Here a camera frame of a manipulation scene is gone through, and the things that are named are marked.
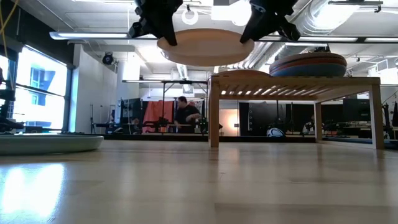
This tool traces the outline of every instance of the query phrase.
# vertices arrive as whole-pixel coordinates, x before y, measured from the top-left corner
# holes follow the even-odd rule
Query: red curtain
[[[168,121],[173,121],[173,101],[165,101],[164,102],[164,118]],[[145,121],[158,121],[160,117],[162,117],[162,107],[163,101],[149,101],[148,107],[145,111],[144,122]],[[146,133],[147,131],[155,131],[154,128],[143,127],[142,132]]]

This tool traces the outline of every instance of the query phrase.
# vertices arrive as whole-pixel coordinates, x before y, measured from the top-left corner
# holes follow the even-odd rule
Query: round wooden disc
[[[157,41],[162,55],[172,62],[192,66],[229,65],[244,60],[254,41],[240,43],[241,34],[220,29],[190,29],[175,33],[177,46],[164,39]]]

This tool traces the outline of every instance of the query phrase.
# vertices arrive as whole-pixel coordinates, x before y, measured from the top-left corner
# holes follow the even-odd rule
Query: round wooden board
[[[103,139],[74,134],[0,135],[0,155],[84,152],[99,148]]]
[[[210,67],[244,60],[252,52],[254,41],[240,43],[241,34],[221,29],[190,29],[175,33],[177,46],[164,39],[157,41],[162,55],[184,65]]]

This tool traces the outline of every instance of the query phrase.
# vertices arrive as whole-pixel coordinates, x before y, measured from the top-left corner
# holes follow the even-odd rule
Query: window
[[[2,77],[7,80],[8,79],[8,58],[0,55],[0,68],[2,69]],[[0,85],[0,90],[5,90],[6,84],[2,83]],[[0,99],[0,105],[4,104],[4,100]]]
[[[17,84],[65,96],[68,68],[35,50],[24,47],[19,54]]]
[[[62,129],[67,66],[30,48],[19,54],[13,118],[26,126]]]

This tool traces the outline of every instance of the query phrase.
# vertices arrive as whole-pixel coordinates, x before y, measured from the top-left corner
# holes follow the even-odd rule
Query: wooden floor
[[[0,223],[398,223],[398,152],[105,141],[0,157]]]

